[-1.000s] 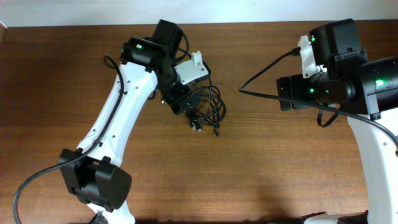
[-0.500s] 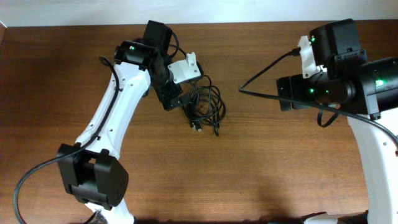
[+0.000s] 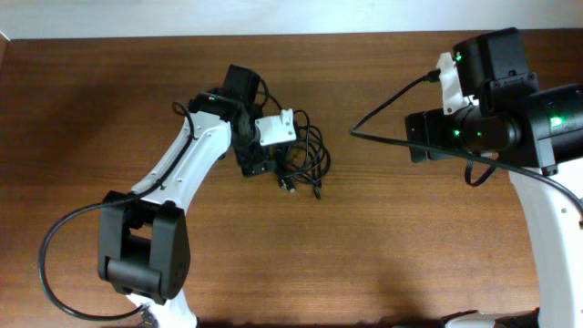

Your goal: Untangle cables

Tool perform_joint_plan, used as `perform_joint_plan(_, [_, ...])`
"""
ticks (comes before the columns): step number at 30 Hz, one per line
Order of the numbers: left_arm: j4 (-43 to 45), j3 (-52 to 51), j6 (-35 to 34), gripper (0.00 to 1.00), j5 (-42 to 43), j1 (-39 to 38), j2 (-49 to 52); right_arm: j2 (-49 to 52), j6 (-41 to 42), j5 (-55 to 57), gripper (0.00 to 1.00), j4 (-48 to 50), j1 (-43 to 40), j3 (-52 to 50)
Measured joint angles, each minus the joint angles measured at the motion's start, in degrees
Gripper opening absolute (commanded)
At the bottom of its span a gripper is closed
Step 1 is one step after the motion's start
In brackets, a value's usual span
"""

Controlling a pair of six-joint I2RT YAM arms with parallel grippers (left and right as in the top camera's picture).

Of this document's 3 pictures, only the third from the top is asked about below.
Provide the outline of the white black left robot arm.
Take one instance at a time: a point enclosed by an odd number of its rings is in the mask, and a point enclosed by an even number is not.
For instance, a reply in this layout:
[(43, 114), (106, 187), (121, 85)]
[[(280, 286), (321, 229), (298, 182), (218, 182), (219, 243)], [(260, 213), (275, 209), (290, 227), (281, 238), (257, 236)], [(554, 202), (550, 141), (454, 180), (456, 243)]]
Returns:
[(110, 191), (100, 212), (98, 276), (137, 307), (143, 327), (195, 327), (183, 285), (190, 266), (186, 214), (216, 161), (233, 149), (244, 176), (273, 171), (268, 148), (296, 139), (293, 112), (265, 116), (264, 82), (232, 65), (221, 87), (180, 105), (182, 130), (128, 194)]

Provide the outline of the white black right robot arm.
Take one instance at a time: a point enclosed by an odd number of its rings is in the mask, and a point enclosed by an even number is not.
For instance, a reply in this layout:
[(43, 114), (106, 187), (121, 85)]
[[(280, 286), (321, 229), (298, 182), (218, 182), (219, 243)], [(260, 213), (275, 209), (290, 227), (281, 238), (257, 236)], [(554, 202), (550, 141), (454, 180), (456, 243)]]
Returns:
[(456, 313), (440, 327), (580, 327), (582, 324), (582, 87), (541, 89), (520, 32), (467, 39), (427, 79), (439, 109), (405, 120), (414, 162), (457, 156), (505, 169), (519, 197), (540, 301), (523, 313)]

